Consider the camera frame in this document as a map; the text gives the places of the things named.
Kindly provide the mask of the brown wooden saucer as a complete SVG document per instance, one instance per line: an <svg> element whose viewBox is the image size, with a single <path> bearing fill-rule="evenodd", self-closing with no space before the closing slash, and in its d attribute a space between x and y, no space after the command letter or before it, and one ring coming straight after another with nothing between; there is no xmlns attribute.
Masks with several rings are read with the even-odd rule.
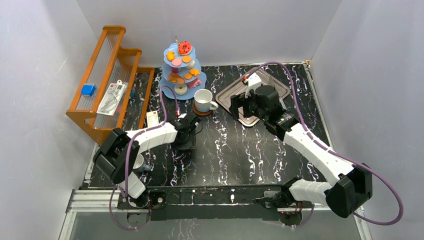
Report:
<svg viewBox="0 0 424 240"><path fill-rule="evenodd" d="M206 112L199 111L196 107L195 102L193 102L193 104L192 104L192 110L196 115L198 115L200 117L208 116L208 115L213 113L213 110L209 110L209 111L206 111Z"/></svg>

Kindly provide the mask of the white ceramic mug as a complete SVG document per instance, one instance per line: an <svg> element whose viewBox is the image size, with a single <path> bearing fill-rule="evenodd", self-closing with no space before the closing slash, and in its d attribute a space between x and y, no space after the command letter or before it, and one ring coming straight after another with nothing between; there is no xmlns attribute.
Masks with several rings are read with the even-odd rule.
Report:
<svg viewBox="0 0 424 240"><path fill-rule="evenodd" d="M213 94L207 89L199 89L194 94L195 108L201 112L206 113L218 109L218 104L213 101Z"/></svg>

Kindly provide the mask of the round orange cookie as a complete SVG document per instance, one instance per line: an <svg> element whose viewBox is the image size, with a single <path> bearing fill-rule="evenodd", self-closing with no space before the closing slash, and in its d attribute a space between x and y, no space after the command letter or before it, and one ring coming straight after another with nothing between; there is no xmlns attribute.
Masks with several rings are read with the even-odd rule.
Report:
<svg viewBox="0 0 424 240"><path fill-rule="evenodd" d="M183 55L181 58L182 62L185 64L189 64L192 61L192 58L189 55Z"/></svg>
<svg viewBox="0 0 424 240"><path fill-rule="evenodd" d="M193 75L192 74L190 74L190 73L185 73L184 75L183 75L183 77L188 81L188 80L190 80L192 77L193 77Z"/></svg>

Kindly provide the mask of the cream white donut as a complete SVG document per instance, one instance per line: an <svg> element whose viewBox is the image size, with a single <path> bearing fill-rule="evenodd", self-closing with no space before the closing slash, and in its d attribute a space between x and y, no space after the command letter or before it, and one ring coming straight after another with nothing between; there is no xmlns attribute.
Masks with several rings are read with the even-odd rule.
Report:
<svg viewBox="0 0 424 240"><path fill-rule="evenodd" d="M195 64L196 64L196 61L195 60L192 60L185 68L186 69L193 69L194 68L194 66L195 66Z"/></svg>
<svg viewBox="0 0 424 240"><path fill-rule="evenodd" d="M174 92L176 95L182 96L188 91L188 86L185 83L178 83L174 86Z"/></svg>

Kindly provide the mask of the brown croissant pastry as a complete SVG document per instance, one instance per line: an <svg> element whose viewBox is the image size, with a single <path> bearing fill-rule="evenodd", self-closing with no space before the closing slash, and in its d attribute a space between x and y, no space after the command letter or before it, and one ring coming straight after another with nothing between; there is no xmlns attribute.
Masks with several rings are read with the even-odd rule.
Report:
<svg viewBox="0 0 424 240"><path fill-rule="evenodd" d="M186 82L182 76L175 72L171 72L167 76L167 80L175 84L184 84Z"/></svg>

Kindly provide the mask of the magenta pink roll cake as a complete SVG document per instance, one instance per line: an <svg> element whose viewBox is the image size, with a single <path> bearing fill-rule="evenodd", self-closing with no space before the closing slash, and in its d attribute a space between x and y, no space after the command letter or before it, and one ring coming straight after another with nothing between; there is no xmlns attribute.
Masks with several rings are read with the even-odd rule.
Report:
<svg viewBox="0 0 424 240"><path fill-rule="evenodd" d="M171 67L171 70L173 73L178 73L179 72L179 68L178 67Z"/></svg>

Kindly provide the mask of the pink round macaron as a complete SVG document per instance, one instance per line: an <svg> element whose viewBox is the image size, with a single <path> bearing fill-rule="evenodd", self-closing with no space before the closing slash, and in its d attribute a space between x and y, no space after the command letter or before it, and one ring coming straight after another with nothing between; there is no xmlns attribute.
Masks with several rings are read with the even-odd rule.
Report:
<svg viewBox="0 0 424 240"><path fill-rule="evenodd" d="M179 66L182 64L182 60L181 60L180 58L174 58L174 59L171 61L171 64L172 64L174 67L179 67Z"/></svg>

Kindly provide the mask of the orange fish-shaped cookie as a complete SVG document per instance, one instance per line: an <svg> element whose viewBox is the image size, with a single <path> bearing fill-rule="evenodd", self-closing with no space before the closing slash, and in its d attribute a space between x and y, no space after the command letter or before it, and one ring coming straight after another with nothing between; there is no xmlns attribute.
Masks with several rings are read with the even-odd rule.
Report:
<svg viewBox="0 0 424 240"><path fill-rule="evenodd" d="M166 53L166 58L168 61L172 62L176 58L175 53L173 51L168 51Z"/></svg>

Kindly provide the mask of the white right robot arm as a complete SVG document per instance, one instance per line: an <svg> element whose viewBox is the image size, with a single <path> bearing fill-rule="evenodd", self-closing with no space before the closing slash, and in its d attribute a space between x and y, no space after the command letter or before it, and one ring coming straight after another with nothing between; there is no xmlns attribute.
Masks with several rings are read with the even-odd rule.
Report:
<svg viewBox="0 0 424 240"><path fill-rule="evenodd" d="M240 117L239 109L245 118L262 120L271 134L301 153L326 179L317 182L295 177L282 185L276 195L255 199L255 203L295 207L299 202L307 201L328 206L339 217L347 218L372 198L371 172L331 154L327 145L304 129L299 118L281 105L274 87L261 85L248 94L232 95L229 109L235 120Z"/></svg>

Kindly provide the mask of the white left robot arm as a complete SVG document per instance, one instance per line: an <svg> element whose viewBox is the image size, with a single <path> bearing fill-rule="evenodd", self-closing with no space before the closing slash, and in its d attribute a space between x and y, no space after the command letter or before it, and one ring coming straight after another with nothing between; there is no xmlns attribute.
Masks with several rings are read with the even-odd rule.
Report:
<svg viewBox="0 0 424 240"><path fill-rule="evenodd" d="M93 156L94 165L115 185L132 207L146 208L154 201L147 186L134 172L144 165L142 153L161 145L171 144L186 150L196 140L196 128L201 119L182 114L157 126L123 131L115 128Z"/></svg>

